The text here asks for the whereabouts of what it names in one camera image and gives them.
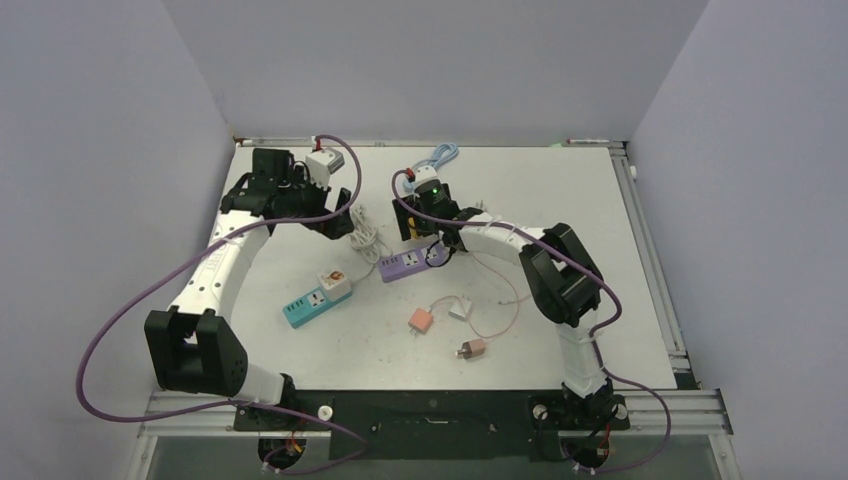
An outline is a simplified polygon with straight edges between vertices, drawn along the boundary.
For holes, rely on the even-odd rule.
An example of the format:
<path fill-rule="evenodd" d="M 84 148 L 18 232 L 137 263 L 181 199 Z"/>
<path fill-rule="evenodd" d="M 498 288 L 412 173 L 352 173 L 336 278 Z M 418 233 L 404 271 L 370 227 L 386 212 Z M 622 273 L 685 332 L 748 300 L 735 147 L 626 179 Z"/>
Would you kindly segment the white cube socket adapter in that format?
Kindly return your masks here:
<path fill-rule="evenodd" d="M 352 292 L 348 276 L 339 269 L 319 272 L 316 276 L 319 287 L 328 301 L 338 301 Z"/>

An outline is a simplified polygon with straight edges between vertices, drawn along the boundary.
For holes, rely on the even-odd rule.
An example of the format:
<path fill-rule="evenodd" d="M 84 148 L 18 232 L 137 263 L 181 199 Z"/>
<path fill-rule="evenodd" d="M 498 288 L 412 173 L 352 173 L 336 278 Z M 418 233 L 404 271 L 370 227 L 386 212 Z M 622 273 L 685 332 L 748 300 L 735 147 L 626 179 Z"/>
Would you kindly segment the purple power strip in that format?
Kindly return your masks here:
<path fill-rule="evenodd" d="M 377 270 L 382 281 L 390 283 L 442 265 L 447 255 L 448 251 L 436 243 L 381 258 L 377 263 Z"/>

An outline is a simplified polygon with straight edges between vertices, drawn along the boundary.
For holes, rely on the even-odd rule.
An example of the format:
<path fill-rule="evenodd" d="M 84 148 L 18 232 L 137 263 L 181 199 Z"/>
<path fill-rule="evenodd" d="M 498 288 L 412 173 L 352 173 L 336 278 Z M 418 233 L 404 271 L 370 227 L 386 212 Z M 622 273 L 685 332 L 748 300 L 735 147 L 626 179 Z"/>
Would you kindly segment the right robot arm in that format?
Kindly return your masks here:
<path fill-rule="evenodd" d="M 605 283 L 576 232 L 567 224 L 529 228 L 480 208 L 461 209 L 449 186 L 429 180 L 415 193 L 397 195 L 392 205 L 404 240 L 435 235 L 450 251 L 484 254 L 519 266 L 540 313 L 556 325 L 565 365 L 567 419 L 589 428 L 605 413 L 598 392 L 608 375 L 594 335 Z"/>

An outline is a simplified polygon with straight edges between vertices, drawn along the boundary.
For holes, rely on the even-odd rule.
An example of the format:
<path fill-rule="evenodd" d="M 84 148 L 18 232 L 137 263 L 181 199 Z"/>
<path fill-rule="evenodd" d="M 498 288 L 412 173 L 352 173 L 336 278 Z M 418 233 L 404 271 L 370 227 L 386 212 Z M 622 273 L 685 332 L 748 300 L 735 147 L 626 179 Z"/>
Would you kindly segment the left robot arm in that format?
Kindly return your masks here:
<path fill-rule="evenodd" d="M 340 190 L 334 210 L 326 206 L 330 179 L 344 164 L 344 154 L 330 147 L 316 147 L 301 160 L 288 150 L 253 149 L 251 169 L 221 199 L 211 252 L 169 307 L 145 320 L 160 387 L 258 403 L 259 417 L 274 430 L 294 424 L 298 403 L 285 394 L 293 387 L 291 377 L 251 363 L 230 316 L 277 220 L 291 218 L 332 240 L 352 232 L 344 209 L 351 191 Z"/>

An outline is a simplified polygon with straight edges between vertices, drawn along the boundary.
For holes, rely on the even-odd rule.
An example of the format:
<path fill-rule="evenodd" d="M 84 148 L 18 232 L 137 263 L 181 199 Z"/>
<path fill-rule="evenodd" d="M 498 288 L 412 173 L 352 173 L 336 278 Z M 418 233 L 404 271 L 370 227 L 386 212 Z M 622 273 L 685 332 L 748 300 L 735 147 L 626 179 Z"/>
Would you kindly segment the yellow cube socket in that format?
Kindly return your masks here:
<path fill-rule="evenodd" d="M 412 239 L 426 238 L 431 235 L 431 232 L 419 225 L 415 218 L 408 219 L 408 229 Z"/>

